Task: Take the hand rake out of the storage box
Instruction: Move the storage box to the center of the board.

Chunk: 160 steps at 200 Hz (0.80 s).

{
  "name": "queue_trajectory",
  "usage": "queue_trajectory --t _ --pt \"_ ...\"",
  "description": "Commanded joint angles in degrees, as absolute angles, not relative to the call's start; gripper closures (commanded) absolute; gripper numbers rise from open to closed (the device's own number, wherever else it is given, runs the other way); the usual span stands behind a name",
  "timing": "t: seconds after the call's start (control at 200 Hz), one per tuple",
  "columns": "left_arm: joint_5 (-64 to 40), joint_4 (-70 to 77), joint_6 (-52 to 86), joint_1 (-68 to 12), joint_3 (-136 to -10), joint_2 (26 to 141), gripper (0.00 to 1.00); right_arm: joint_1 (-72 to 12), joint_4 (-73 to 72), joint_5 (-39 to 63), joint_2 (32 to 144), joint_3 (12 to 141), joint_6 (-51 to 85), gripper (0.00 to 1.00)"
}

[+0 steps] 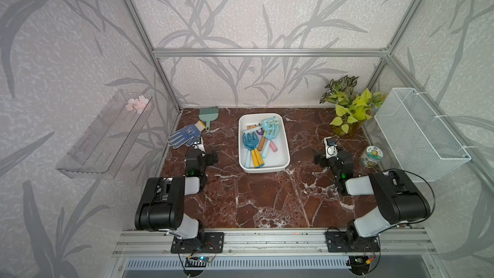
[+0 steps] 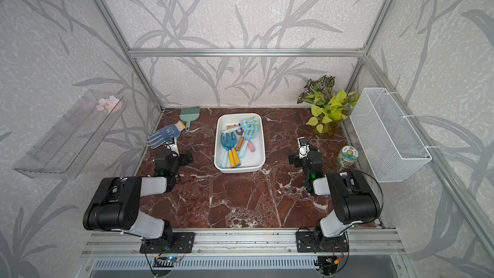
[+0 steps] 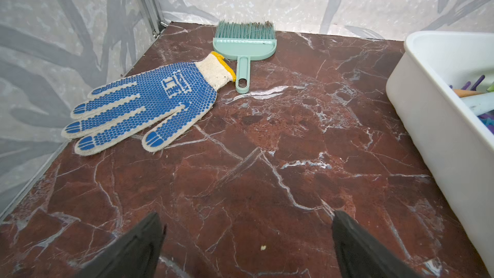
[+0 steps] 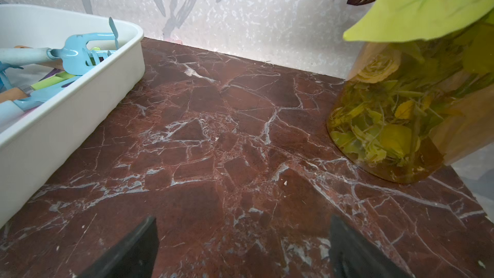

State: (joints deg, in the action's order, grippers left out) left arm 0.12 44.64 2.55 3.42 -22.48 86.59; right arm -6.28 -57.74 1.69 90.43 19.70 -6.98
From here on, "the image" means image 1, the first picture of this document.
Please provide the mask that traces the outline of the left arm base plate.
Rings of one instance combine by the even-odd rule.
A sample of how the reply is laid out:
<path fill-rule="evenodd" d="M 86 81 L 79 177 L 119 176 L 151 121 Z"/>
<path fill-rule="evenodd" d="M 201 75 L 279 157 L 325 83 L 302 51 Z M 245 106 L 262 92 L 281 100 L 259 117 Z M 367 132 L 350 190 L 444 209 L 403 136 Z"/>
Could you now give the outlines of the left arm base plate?
<path fill-rule="evenodd" d="M 225 243 L 225 233 L 200 233 L 193 239 L 178 239 L 174 237 L 171 247 L 172 254 L 222 253 Z"/>

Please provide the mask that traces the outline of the light blue fork white handle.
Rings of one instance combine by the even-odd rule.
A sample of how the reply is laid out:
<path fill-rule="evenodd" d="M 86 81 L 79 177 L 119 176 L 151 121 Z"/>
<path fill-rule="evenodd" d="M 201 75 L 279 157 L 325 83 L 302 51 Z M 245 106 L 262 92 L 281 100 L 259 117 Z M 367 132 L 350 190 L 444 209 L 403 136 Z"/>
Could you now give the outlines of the light blue fork white handle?
<path fill-rule="evenodd" d="M 267 118 L 262 121 L 262 128 L 265 133 L 269 133 L 276 128 L 277 120 L 275 117 Z"/>

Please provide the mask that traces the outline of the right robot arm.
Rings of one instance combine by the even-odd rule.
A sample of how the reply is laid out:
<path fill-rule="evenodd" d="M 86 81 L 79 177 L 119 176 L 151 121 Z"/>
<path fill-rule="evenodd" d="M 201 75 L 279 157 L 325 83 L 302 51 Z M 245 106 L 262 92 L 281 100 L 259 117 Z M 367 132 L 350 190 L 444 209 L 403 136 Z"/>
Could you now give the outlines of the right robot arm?
<path fill-rule="evenodd" d="M 346 151 L 333 154 L 315 151 L 314 164 L 332 172 L 341 195 L 374 196 L 376 200 L 376 207 L 350 221 L 345 231 L 326 232 L 329 252 L 379 252 L 381 233 L 397 225 L 425 221 L 436 208 L 409 178 L 410 173 L 402 169 L 355 176 L 352 155 Z"/>

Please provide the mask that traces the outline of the dark blue fork yellow handle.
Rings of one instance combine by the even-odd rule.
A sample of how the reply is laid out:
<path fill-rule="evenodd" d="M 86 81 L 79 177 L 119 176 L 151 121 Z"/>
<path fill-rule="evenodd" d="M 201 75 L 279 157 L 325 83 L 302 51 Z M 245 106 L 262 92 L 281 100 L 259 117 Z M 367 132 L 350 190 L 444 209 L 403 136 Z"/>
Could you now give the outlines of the dark blue fork yellow handle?
<path fill-rule="evenodd" d="M 245 166 L 251 168 L 251 163 L 253 162 L 254 168 L 259 168 L 260 163 L 258 161 L 257 155 L 255 153 L 257 149 L 258 138 L 255 133 L 245 133 L 243 135 L 243 144 L 247 148 L 247 156 L 245 158 Z"/>

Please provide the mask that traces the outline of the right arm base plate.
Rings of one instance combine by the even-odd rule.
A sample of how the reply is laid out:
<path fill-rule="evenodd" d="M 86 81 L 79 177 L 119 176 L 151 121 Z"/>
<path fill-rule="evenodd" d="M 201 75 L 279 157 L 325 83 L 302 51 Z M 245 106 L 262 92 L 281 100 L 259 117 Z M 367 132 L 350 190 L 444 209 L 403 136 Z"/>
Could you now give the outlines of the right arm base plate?
<path fill-rule="evenodd" d="M 330 230 L 325 233 L 325 244 L 328 252 L 341 252 L 341 253 L 378 253 L 380 252 L 380 245 L 378 238 L 360 237 L 356 232 L 342 232 L 337 230 Z"/>

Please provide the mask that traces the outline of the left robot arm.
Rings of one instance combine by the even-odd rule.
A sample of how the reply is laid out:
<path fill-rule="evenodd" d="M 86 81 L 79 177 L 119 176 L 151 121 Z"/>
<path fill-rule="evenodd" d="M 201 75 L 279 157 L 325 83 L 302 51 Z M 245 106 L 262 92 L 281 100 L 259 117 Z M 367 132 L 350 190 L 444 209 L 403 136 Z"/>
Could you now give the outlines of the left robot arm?
<path fill-rule="evenodd" d="M 135 214 L 135 229 L 166 232 L 186 243 L 205 242 L 202 222 L 185 214 L 185 197 L 198 194 L 207 184 L 206 168 L 218 162 L 217 151 L 189 151 L 185 174 L 148 179 Z"/>

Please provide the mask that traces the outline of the light blue rake white handle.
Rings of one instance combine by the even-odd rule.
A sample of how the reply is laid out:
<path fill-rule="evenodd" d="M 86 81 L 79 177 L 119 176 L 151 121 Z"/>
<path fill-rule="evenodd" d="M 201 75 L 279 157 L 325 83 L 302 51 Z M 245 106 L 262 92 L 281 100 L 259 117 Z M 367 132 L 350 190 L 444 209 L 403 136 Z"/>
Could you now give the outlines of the light blue rake white handle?
<path fill-rule="evenodd" d="M 271 150 L 274 153 L 278 151 L 278 148 L 274 143 L 274 139 L 277 138 L 279 131 L 280 131 L 280 126 L 278 124 L 274 124 L 266 131 L 265 133 L 266 141 L 261 153 L 262 158 L 266 158 L 268 156 L 269 150 Z"/>

